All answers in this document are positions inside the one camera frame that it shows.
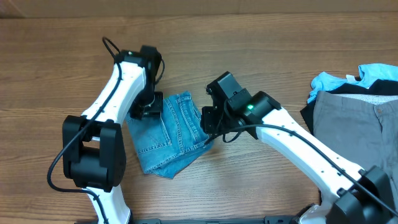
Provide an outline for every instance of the wooden table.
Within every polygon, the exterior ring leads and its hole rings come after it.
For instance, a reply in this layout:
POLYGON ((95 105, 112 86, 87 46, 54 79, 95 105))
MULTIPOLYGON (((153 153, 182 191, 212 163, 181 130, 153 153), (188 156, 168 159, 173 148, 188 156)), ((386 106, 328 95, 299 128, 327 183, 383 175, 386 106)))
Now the wooden table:
MULTIPOLYGON (((189 90, 199 108, 211 105, 204 86, 228 70, 302 126, 299 110, 320 72, 357 75, 360 64, 398 59, 398 13, 0 20, 0 223, 96 217, 86 195, 55 192, 45 176, 62 147, 63 120, 89 107, 111 75, 103 35, 121 49, 156 46, 165 96, 189 90)), ((217 140, 174 180, 144 175, 125 125, 123 134, 122 188, 136 218, 259 218, 318 202, 300 170, 248 134, 217 140)), ((74 187, 62 163, 53 179, 74 187)))

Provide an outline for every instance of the cable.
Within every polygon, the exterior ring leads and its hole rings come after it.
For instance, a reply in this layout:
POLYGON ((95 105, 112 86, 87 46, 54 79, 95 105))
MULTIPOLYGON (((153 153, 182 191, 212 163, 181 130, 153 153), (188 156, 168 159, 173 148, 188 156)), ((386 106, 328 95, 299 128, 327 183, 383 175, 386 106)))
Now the cable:
POLYGON ((164 64, 164 60, 162 59, 162 64, 163 64, 163 69, 162 72, 160 73, 159 77, 156 79, 155 81, 155 85, 157 85, 159 83, 159 81, 162 79, 163 73, 164 73, 164 69, 166 67, 166 65, 164 64))
POLYGON ((244 125, 240 126, 237 128, 231 128, 228 130, 224 130, 221 133, 214 134, 212 137, 210 137, 205 144, 209 143, 210 141, 216 139, 218 136, 228 134, 232 131, 242 131, 245 130, 246 128, 255 128, 255 127, 263 127, 263 128, 272 128, 272 129, 278 129, 280 131, 284 131, 286 133, 289 133, 291 136, 295 136, 296 138, 299 138, 301 141, 305 142, 308 144, 312 149, 314 149, 319 155, 321 155, 326 161, 329 162, 330 165, 332 165, 340 174, 343 174, 349 181, 351 181, 360 191, 364 192, 366 195, 371 197, 376 203, 378 203, 381 207, 386 208, 389 210, 393 215, 398 217, 398 212, 392 209, 390 206, 386 205, 382 200, 380 200, 378 197, 376 197, 372 192, 370 192, 368 189, 363 187, 360 183, 358 183, 355 179, 353 179, 350 175, 348 175, 344 169, 340 168, 337 164, 335 164, 328 156, 326 156, 319 148, 317 148, 315 145, 313 145, 309 140, 304 138, 303 136, 299 135, 295 131, 289 130, 287 128, 283 128, 280 126, 272 125, 272 124, 250 124, 250 125, 244 125))
MULTIPOLYGON (((221 114, 221 118, 220 118, 220 120, 218 121, 218 124, 217 124, 217 126, 216 126, 216 131, 220 131, 220 124, 221 124, 221 122, 222 122, 222 120, 223 120, 223 118, 224 118, 224 114, 226 114, 227 117, 228 117, 230 120, 233 119, 232 116, 230 115, 230 113, 229 113, 227 107, 226 107, 226 102, 227 102, 227 100, 224 101, 224 108, 223 108, 224 110, 223 110, 223 112, 222 112, 222 114, 221 114)), ((225 142, 225 143, 230 143, 230 142, 233 142, 233 141, 237 140, 237 138, 242 134, 243 131, 238 131, 238 133, 237 133, 231 140, 229 140, 229 141, 226 140, 226 136, 225 136, 226 134, 223 134, 223 142, 225 142)))
POLYGON ((101 211, 101 215, 102 215, 102 217, 104 219, 104 224, 108 224, 109 222, 108 222, 108 219, 106 218, 106 214, 105 214, 105 211, 104 211, 104 207, 103 207, 103 205, 101 203, 101 200, 94 192, 92 192, 90 190, 82 190, 82 189, 62 189, 60 187, 55 186, 54 183, 51 180, 52 171, 54 170, 54 167, 57 164, 57 162, 61 159, 61 157, 66 152, 66 150, 68 150, 70 148, 70 146, 76 140, 78 140, 80 137, 82 137, 85 134, 86 130, 90 127, 90 125, 92 125, 94 123, 95 119, 102 113, 102 111, 104 110, 105 106, 108 104, 108 102, 111 100, 112 96, 114 95, 114 93, 118 89, 120 81, 122 80, 122 68, 121 68, 119 62, 116 62, 116 56, 115 56, 115 54, 113 54, 112 50, 109 48, 109 45, 107 44, 107 42, 110 43, 120 53, 119 49, 115 46, 115 44, 111 40, 109 40, 106 37, 103 37, 102 41, 103 41, 106 49, 112 55, 112 58, 115 60, 116 65, 118 66, 119 78, 118 78, 113 90, 111 91, 111 93, 109 94, 107 99, 105 99, 104 103, 100 106, 98 111, 94 114, 94 116, 84 125, 84 127, 82 127, 80 129, 79 132, 77 132, 77 134, 72 138, 72 140, 70 140, 70 142, 55 157, 54 161, 51 163, 51 166, 49 167, 49 171, 47 172, 47 183, 49 184, 49 186, 52 189, 54 189, 54 190, 56 190, 58 192, 84 193, 84 194, 89 194, 89 195, 93 196, 94 201, 97 201, 97 203, 98 203, 99 210, 101 211))

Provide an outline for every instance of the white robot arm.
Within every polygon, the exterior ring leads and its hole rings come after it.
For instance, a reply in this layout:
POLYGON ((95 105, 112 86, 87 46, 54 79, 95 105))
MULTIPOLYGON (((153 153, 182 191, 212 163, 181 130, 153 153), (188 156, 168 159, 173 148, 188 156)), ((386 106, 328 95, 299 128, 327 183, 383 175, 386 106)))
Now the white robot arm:
MULTIPOLYGON (((122 51, 113 56, 115 59, 113 74, 100 96, 80 117, 68 116, 64 121, 63 151, 65 152, 61 156, 63 156, 65 176, 73 179, 76 186, 81 187, 84 192, 90 193, 88 196, 98 214, 98 223, 127 224, 133 223, 133 220, 120 187, 126 167, 121 125, 128 112, 136 119, 141 119, 143 116, 160 116, 162 94, 155 92, 154 86, 162 59, 156 48, 145 46, 140 52, 122 51), (111 93, 113 96, 98 114, 98 110, 111 93), (92 124, 87 128, 85 124, 88 121, 92 124), (78 141, 73 142, 73 138, 83 127, 87 130, 79 136, 78 141), (82 141, 99 141, 100 149, 85 147, 82 141), (66 151, 65 146, 69 144, 71 144, 70 149, 66 151)), ((308 142, 336 166, 342 168, 354 181, 366 185, 369 191, 394 209, 391 188, 388 189, 388 178, 386 183, 386 174, 378 169, 365 172, 359 165, 339 156, 301 128, 269 95, 259 92, 252 97, 246 89, 240 87, 229 72, 210 83, 207 91, 213 99, 213 106, 202 109, 201 126, 204 132, 215 136, 214 133, 220 132, 219 129, 215 129, 220 124, 224 127, 224 131, 226 129, 239 133, 247 131, 254 138, 281 152, 320 189, 322 204, 312 206, 297 217, 296 223, 368 224, 387 223, 391 219, 391 210, 388 211, 370 200, 368 195, 364 195, 356 188, 352 180, 331 166, 331 162, 315 151, 308 142), (289 129, 308 142, 302 141, 292 133, 263 127, 261 124, 289 129)))
MULTIPOLYGON (((123 78, 114 94, 114 97, 112 97, 108 102, 104 112, 95 119, 96 121, 105 122, 111 119, 115 123, 122 125, 127 112, 130 110, 132 102, 146 85, 145 68, 138 66, 136 63, 130 62, 121 62, 120 67, 123 78)), ((81 114, 82 116, 86 116, 87 119, 91 119, 93 117, 93 115, 98 111, 105 99, 111 93, 118 78, 119 68, 115 64, 108 84, 106 84, 104 90, 101 92, 92 106, 84 111, 83 114, 81 114)), ((92 140, 101 141, 99 137, 95 136, 92 138, 92 140)), ((105 192, 103 189, 98 189, 95 187, 87 187, 86 190, 90 190, 98 195, 103 204, 104 212, 110 224, 129 223, 131 211, 124 202, 120 185, 113 187, 110 192, 105 192)), ((92 195, 88 194, 88 196, 93 203, 96 213, 98 214, 98 223, 104 223, 103 216, 101 215, 101 210, 97 202, 94 200, 92 195)))

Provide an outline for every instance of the jeans seam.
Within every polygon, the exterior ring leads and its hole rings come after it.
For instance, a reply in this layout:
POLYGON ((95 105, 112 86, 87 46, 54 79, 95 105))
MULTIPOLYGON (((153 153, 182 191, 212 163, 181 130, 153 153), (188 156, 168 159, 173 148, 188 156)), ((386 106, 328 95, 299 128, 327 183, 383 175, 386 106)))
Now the jeans seam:
POLYGON ((199 117, 198 112, 196 111, 196 109, 193 107, 193 103, 192 103, 192 110, 193 110, 192 111, 193 115, 196 117, 197 120, 200 121, 200 117, 199 117))
POLYGON ((205 147, 205 142, 207 141, 208 138, 206 138, 205 140, 203 140, 202 142, 199 142, 198 144, 194 144, 192 147, 188 148, 185 153, 199 149, 201 147, 205 147))
POLYGON ((182 152, 183 151, 183 142, 182 142, 182 137, 181 137, 181 125, 180 125, 180 122, 178 121, 177 114, 175 113, 174 107, 171 104, 170 100, 169 99, 165 99, 165 102, 166 102, 167 106, 169 107, 169 110, 173 114, 173 117, 174 117, 174 120, 175 120, 175 124, 177 125, 177 141, 178 141, 178 146, 180 148, 180 152, 182 152))
POLYGON ((192 133, 193 138, 195 138, 195 141, 197 142, 197 141, 198 141, 198 138, 196 137, 196 135, 195 135, 195 133, 193 132, 192 127, 191 127, 191 126, 194 126, 194 124, 193 124, 192 121, 189 122, 188 119, 187 119, 187 117, 185 116, 185 113, 188 113, 188 111, 185 111, 185 110, 183 109, 183 106, 182 106, 182 103, 181 103, 181 102, 179 102, 178 105, 180 106, 180 110, 181 110, 182 117, 184 118, 184 120, 185 120, 185 122, 186 122, 186 124, 187 124, 187 126, 188 126, 188 129, 189 129, 190 132, 192 133))
POLYGON ((177 103, 184 101, 184 100, 191 100, 191 96, 183 96, 177 99, 177 103))
POLYGON ((160 124, 162 125, 163 135, 165 136, 168 145, 171 145, 172 143, 170 141, 169 133, 166 129, 166 126, 164 125, 162 117, 160 117, 160 124))
POLYGON ((132 121, 132 118, 129 118, 128 120, 126 120, 126 123, 128 124, 128 123, 131 123, 131 121, 132 121))
POLYGON ((160 166, 162 166, 162 165, 168 163, 169 161, 171 161, 171 160, 173 160, 173 159, 175 159, 175 158, 177 158, 178 156, 181 156, 181 155, 183 155, 182 152, 177 153, 177 154, 175 154, 175 155, 172 155, 172 156, 170 156, 169 158, 165 159, 165 160, 164 160, 163 162, 161 162, 160 164, 157 164, 156 166, 151 167, 151 168, 148 169, 147 171, 151 171, 151 172, 152 172, 152 170, 159 168, 160 166))
POLYGON ((150 152, 150 151, 153 151, 153 150, 156 150, 156 149, 162 149, 162 148, 168 147, 168 146, 171 146, 171 144, 169 144, 169 142, 167 144, 164 144, 164 145, 163 144, 158 144, 156 146, 151 146, 151 147, 145 148, 145 149, 137 152, 137 155, 141 155, 141 154, 143 154, 145 152, 150 152))

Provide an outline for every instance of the denim jeans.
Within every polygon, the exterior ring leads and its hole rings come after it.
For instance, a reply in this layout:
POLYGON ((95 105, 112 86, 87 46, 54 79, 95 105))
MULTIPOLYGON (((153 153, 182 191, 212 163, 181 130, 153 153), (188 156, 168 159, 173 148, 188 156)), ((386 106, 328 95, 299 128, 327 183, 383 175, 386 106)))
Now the denim jeans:
POLYGON ((139 121, 127 114, 127 126, 145 174, 172 179, 211 149, 213 142, 205 145, 209 136, 200 127, 200 117, 187 91, 164 99, 160 118, 139 121))

